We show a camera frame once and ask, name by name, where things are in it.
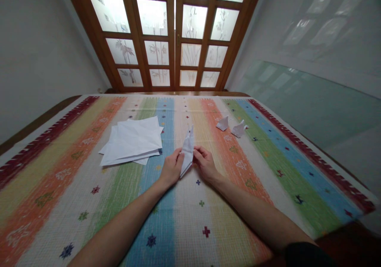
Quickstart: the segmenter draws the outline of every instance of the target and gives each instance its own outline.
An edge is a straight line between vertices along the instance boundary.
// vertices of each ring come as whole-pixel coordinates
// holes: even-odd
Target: person's right hand
[[[213,179],[220,175],[214,165],[212,153],[203,146],[195,146],[193,155],[196,158],[194,162],[200,168],[201,176],[204,180],[210,183]]]

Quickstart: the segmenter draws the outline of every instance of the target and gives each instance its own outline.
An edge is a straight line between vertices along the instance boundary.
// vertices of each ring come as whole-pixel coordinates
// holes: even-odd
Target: striped tablecloth
[[[160,156],[100,167],[111,126],[157,115]],[[242,119],[236,138],[216,123]],[[0,265],[67,265],[160,175],[188,125],[195,144],[240,188],[275,205],[312,238],[374,210],[377,199],[252,98],[85,95],[0,158]],[[193,167],[159,201],[122,265],[247,266],[270,249]]]

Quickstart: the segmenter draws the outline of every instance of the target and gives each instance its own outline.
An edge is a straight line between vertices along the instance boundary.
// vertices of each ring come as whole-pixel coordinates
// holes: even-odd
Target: green stripe
[[[135,120],[153,117],[156,112],[157,98],[146,98],[142,101]],[[116,174],[109,179],[108,190],[91,218],[83,245],[85,245],[106,223],[129,205],[139,194],[139,183],[143,166],[137,163],[125,163],[118,167]]]
[[[314,188],[303,178],[245,110],[232,99],[224,99],[223,101],[225,105],[227,102],[229,103],[229,105],[226,105],[227,108],[235,110],[231,113],[237,120],[238,117],[245,120],[245,124],[249,126],[246,133],[250,139],[253,139],[253,137],[258,139],[258,141],[251,141],[252,144],[276,175],[285,191],[290,195],[291,200],[301,215],[312,226],[316,237],[321,236],[323,232],[329,232],[340,227],[341,223],[339,219],[329,206],[326,205],[325,201],[323,201]],[[284,176],[278,177],[278,170],[281,170]],[[296,203],[296,195],[301,196],[304,200],[303,204]]]

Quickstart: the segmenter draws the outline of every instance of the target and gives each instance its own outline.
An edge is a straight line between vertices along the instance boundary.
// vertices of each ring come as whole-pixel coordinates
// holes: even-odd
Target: blue stripe
[[[344,209],[351,212],[353,217],[357,218],[363,213],[361,210],[339,191],[334,183],[322,175],[321,171],[307,160],[301,151],[296,150],[293,145],[285,139],[284,134],[279,133],[277,128],[270,124],[262,114],[246,100],[238,100],[237,103],[245,110],[251,119],[260,127],[274,145],[283,153],[298,172],[307,180],[307,182],[316,190],[319,196],[335,212],[342,223],[353,221],[351,217],[345,214]]]
[[[156,114],[159,125],[164,127],[162,134],[163,154],[150,157],[143,169],[140,180],[140,193],[144,193],[160,176],[165,157],[174,151],[174,99],[159,98]],[[125,260],[126,266],[174,266],[175,265],[175,221],[173,206],[175,194],[168,191],[158,202],[158,212],[151,213],[136,237]],[[147,246],[148,237],[155,236],[152,247]]]

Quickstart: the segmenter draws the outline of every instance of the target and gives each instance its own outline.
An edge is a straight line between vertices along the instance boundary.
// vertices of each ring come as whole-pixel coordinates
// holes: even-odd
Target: hand
[[[213,179],[220,175],[214,165],[212,153],[203,146],[195,146],[193,156],[196,158],[194,159],[194,162],[200,168],[201,176],[204,180],[210,183]]]
[[[159,180],[166,189],[173,186],[180,178],[181,166],[184,161],[184,153],[180,153],[181,148],[177,148],[172,155],[165,158],[162,173]]]

